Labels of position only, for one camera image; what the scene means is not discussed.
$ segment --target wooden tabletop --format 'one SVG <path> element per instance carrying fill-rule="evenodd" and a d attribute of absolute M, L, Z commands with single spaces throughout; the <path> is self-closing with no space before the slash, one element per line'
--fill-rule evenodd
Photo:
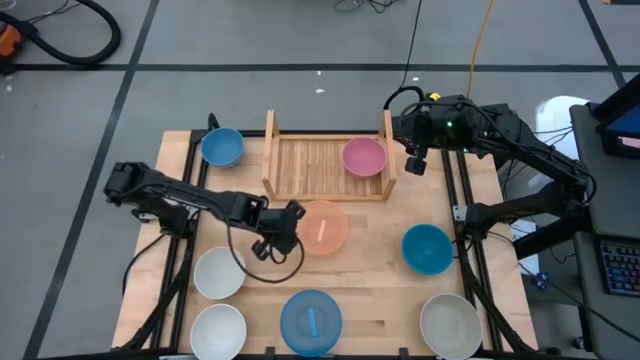
<path fill-rule="evenodd" d="M 158 170 L 167 176 L 181 178 L 189 136 L 188 131 L 165 132 L 156 163 Z M 209 168 L 207 189 L 266 194 L 260 180 L 264 139 L 245 140 L 246 153 L 240 164 L 230 169 Z M 396 163 L 404 164 L 407 155 L 399 144 L 396 144 L 395 154 Z M 458 199 L 464 199 L 456 158 L 451 156 L 451 159 L 459 189 Z M 198 156 L 193 183 L 199 162 Z M 479 160 L 475 156 L 467 156 L 467 165 L 475 200 L 485 204 L 501 202 L 491 157 Z M 266 347 L 275 346 L 276 353 L 289 354 L 291 350 L 282 340 L 279 329 L 282 308 L 296 292 L 316 288 L 329 293 L 337 301 L 344 319 L 342 335 L 332 353 L 396 355 L 398 348 L 407 347 L 412 355 L 433 355 L 420 335 L 420 311 L 424 303 L 437 294 L 463 294 L 460 267 L 456 260 L 441 275 L 418 275 L 403 261 L 400 243 L 407 229 L 416 224 L 433 224 L 451 238 L 454 236 L 440 152 L 429 152 L 424 176 L 399 171 L 397 184 L 388 201 L 344 202 L 340 205 L 349 223 L 345 244 L 330 255 L 307 255 L 300 272 L 284 283 L 265 284 L 247 278 L 236 294 L 215 301 L 200 295 L 191 276 L 179 351 L 192 352 L 189 338 L 196 316 L 213 304 L 226 303 L 240 310 L 247 322 L 248 338 L 242 353 L 264 353 Z M 284 203 L 274 202 L 270 206 L 280 207 Z M 142 225 L 136 252 L 155 239 L 158 231 L 157 224 Z M 510 237 L 506 225 L 496 225 L 493 231 Z M 242 253 L 247 267 L 258 275 L 280 278 L 298 263 L 297 249 L 284 265 L 258 261 L 250 250 L 257 239 L 255 234 L 234 229 L 232 237 L 234 247 Z M 203 215 L 193 265 L 207 250 L 227 246 L 226 241 L 223 224 L 209 214 Z M 164 241 L 152 248 L 132 268 L 113 338 L 114 346 L 129 340 L 155 306 L 168 243 Z M 497 307 L 523 340 L 537 348 L 513 247 L 490 235 L 484 241 L 484 249 Z M 163 345 L 169 343 L 173 314 L 171 306 L 166 314 Z M 485 348 L 490 349 L 486 323 L 483 330 Z"/>

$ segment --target white bowl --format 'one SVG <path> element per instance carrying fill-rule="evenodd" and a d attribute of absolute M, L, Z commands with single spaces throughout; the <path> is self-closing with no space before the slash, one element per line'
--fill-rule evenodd
<path fill-rule="evenodd" d="M 242 266 L 245 266 L 244 258 L 238 251 L 236 256 Z M 209 299 L 220 300 L 238 291 L 244 278 L 245 274 L 233 260 L 231 250 L 227 247 L 217 247 L 200 257 L 196 264 L 193 281 L 202 295 Z"/>
<path fill-rule="evenodd" d="M 244 317 L 227 304 L 204 309 L 191 326 L 191 349 L 200 360 L 231 360 L 246 339 Z"/>
<path fill-rule="evenodd" d="M 420 331 L 427 346 L 447 360 L 468 359 L 482 343 L 480 316 L 455 294 L 436 295 L 424 304 Z"/>

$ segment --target white object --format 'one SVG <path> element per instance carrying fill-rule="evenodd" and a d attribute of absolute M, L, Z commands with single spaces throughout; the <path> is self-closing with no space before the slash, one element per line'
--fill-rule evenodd
<path fill-rule="evenodd" d="M 191 349 L 200 360 L 231 360 L 246 339 L 244 317 L 227 304 L 204 309 L 191 326 Z"/>
<path fill-rule="evenodd" d="M 536 231 L 536 224 L 531 221 L 526 220 L 518 220 L 511 224 L 511 241 L 516 241 L 521 237 L 531 234 Z M 522 266 L 524 266 L 527 270 L 531 271 L 533 274 L 538 274 L 540 272 L 540 262 L 538 261 L 538 254 L 531 255 L 519 261 Z M 520 268 L 520 272 L 525 275 L 530 275 L 524 269 Z"/>
<path fill-rule="evenodd" d="M 447 360 L 468 359 L 482 343 L 480 316 L 455 294 L 436 295 L 424 304 L 420 331 L 427 346 Z"/>
<path fill-rule="evenodd" d="M 236 256 L 242 266 L 244 258 L 238 251 Z M 213 248 L 198 260 L 194 271 L 194 282 L 200 293 L 209 299 L 220 300 L 235 294 L 244 282 L 245 274 L 236 264 L 227 247 Z"/>
<path fill-rule="evenodd" d="M 556 96 L 547 101 L 540 103 L 536 106 L 536 129 L 535 132 L 546 132 L 564 128 L 571 128 L 571 114 L 569 108 L 573 105 L 584 105 L 589 100 L 573 97 L 573 96 Z M 547 142 L 549 145 L 560 139 L 559 135 L 562 135 L 565 131 L 558 131 L 548 134 L 536 134 L 538 140 Z M 578 159 L 578 147 L 576 146 L 576 139 L 573 133 L 567 134 L 562 140 L 554 144 L 556 150 L 562 154 L 572 158 Z M 551 181 L 549 177 L 543 174 L 536 174 L 531 178 L 527 187 L 538 192 L 543 186 Z"/>

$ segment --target keyboard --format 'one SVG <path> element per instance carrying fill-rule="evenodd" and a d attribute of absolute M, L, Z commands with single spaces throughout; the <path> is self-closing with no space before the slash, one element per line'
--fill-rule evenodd
<path fill-rule="evenodd" d="M 640 297 L 640 244 L 603 240 L 599 249 L 605 291 Z"/>

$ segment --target plastic bowl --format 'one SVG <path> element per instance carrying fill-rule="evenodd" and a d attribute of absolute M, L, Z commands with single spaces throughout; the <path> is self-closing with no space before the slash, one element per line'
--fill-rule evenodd
<path fill-rule="evenodd" d="M 342 313 L 333 298 L 320 290 L 303 290 L 293 295 L 280 315 L 284 342 L 304 357 L 323 356 L 342 333 Z"/>
<path fill-rule="evenodd" d="M 402 238 L 402 256 L 416 272 L 438 275 L 453 263 L 453 245 L 449 236 L 433 225 L 416 225 Z"/>
<path fill-rule="evenodd" d="M 233 306 L 204 309 L 191 326 L 191 349 L 200 360 L 231 360 L 247 339 L 247 324 Z"/>
<path fill-rule="evenodd" d="M 482 343 L 480 316 L 455 294 L 436 295 L 424 304 L 420 331 L 427 346 L 447 360 L 468 359 Z"/>
<path fill-rule="evenodd" d="M 244 258 L 236 256 L 244 266 Z M 227 247 L 213 248 L 200 257 L 194 270 L 194 283 L 202 295 L 220 300 L 235 294 L 244 282 L 245 274 L 236 264 Z"/>
<path fill-rule="evenodd" d="M 342 163 L 353 175 L 369 177 L 384 169 L 387 164 L 387 153 L 384 147 L 373 138 L 355 138 L 344 146 Z"/>
<path fill-rule="evenodd" d="M 306 213 L 298 222 L 298 238 L 305 252 L 325 255 L 340 248 L 347 239 L 349 222 L 342 207 L 326 200 L 304 205 Z"/>
<path fill-rule="evenodd" d="M 235 129 L 219 128 L 202 139 L 202 158 L 213 166 L 231 167 L 244 154 L 244 140 Z"/>

